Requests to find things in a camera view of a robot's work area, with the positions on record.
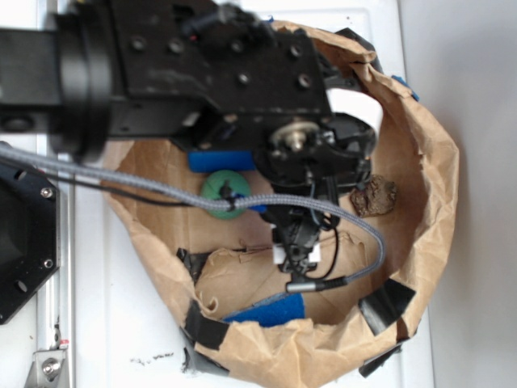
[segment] bolt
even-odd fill
[[[42,188],[40,194],[44,199],[49,200],[54,196],[54,191],[51,188]]]
[[[285,137],[285,145],[291,149],[292,152],[300,152],[304,149],[307,136],[301,131],[289,133]]]
[[[41,365],[41,370],[49,381],[52,381],[59,374],[60,369],[61,364],[55,358],[49,358]]]
[[[208,141],[204,142],[204,143],[201,143],[200,144],[200,148],[202,150],[209,150],[212,148],[212,143],[209,143]]]
[[[181,40],[174,38],[170,40],[169,44],[167,45],[167,48],[171,53],[181,54],[185,49],[185,45]]]
[[[303,89],[309,89],[311,85],[310,77],[307,74],[300,74],[298,76],[298,85]]]
[[[229,46],[235,53],[242,53],[244,51],[244,44],[240,40],[234,40]]]
[[[141,36],[134,36],[131,38],[131,47],[133,50],[141,53],[147,47],[147,41]]]
[[[326,131],[323,133],[323,138],[328,144],[335,144],[336,143],[336,137],[332,131]]]
[[[225,122],[227,122],[228,124],[232,124],[234,123],[235,121],[239,120],[239,116],[235,115],[235,114],[230,114],[230,115],[225,115],[223,117],[223,119],[225,120]]]
[[[291,54],[291,56],[293,58],[299,58],[299,57],[301,57],[301,47],[297,44],[293,44],[289,48],[289,53]]]
[[[248,83],[250,83],[250,77],[244,73],[240,73],[237,76],[237,79],[242,85],[247,85]]]

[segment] rock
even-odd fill
[[[381,175],[372,175],[370,183],[363,191],[354,190],[350,199],[361,218],[380,216],[395,207],[397,186]]]

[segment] green object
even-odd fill
[[[231,188],[235,196],[249,196],[251,194],[250,185],[242,175],[231,170],[220,170],[211,174],[207,180],[204,181],[203,187],[201,188],[201,196],[209,200],[220,200],[220,190],[225,183]],[[240,216],[245,211],[246,209],[236,209],[231,212],[220,210],[209,210],[208,212],[215,218],[231,220]]]

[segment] crumpled paper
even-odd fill
[[[301,26],[275,22],[274,27],[294,31]],[[447,263],[455,224],[459,153],[454,141],[409,88],[373,69],[374,52],[353,40],[303,28],[343,74],[357,74],[365,91],[383,105],[373,172],[394,181],[398,193],[391,213],[367,219],[385,236],[386,262],[380,271],[340,289],[305,294],[307,319],[272,328],[232,323],[219,350],[195,346],[231,377],[270,388],[322,386],[413,336]],[[191,173],[186,155],[168,141],[111,143],[105,164],[191,192],[200,192],[206,178]],[[257,172],[244,175],[254,194],[271,192]],[[205,316],[221,318],[284,291],[288,276],[272,263],[271,230],[257,213],[223,221],[200,209],[159,208],[118,196],[107,200],[179,326],[191,300],[200,303]],[[353,212],[348,197],[341,206]],[[376,244],[362,230],[344,221],[338,230],[336,276],[375,259]],[[175,256],[179,247],[214,252],[196,286]],[[237,251],[243,248],[246,253]],[[323,261],[315,276],[326,271],[333,254],[333,236],[323,234]],[[388,278],[412,288],[416,296],[397,323],[374,336],[357,302]]]

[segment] white surface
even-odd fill
[[[286,11],[293,7],[293,2],[241,3],[265,16],[274,15],[276,19],[290,19],[330,31],[351,27],[376,46],[387,74],[404,74],[394,0],[302,1],[296,2],[295,12]],[[19,15],[20,22],[23,19],[27,26],[33,25],[34,4],[34,0],[0,0],[3,11],[0,23],[12,25],[12,18]],[[36,148],[30,139],[23,141],[25,148]],[[76,201],[77,387],[255,386],[227,377],[180,371],[183,340],[136,257],[124,227],[97,192],[78,189]],[[0,327],[1,388],[21,386],[19,382],[27,376],[31,353],[35,350],[29,341],[36,325],[32,321],[36,314],[34,305],[27,305],[13,321],[20,323]],[[174,355],[158,357],[170,353]],[[427,316],[422,319],[418,335],[404,345],[402,354],[393,356],[369,379],[363,379],[355,371],[328,385],[333,386],[431,388]]]
[[[373,128],[377,138],[382,124],[382,105],[376,99],[359,91],[329,89],[326,92],[332,112],[346,113]]]
[[[410,85],[461,151],[448,268],[431,303],[437,388],[517,381],[517,2],[401,0]]]

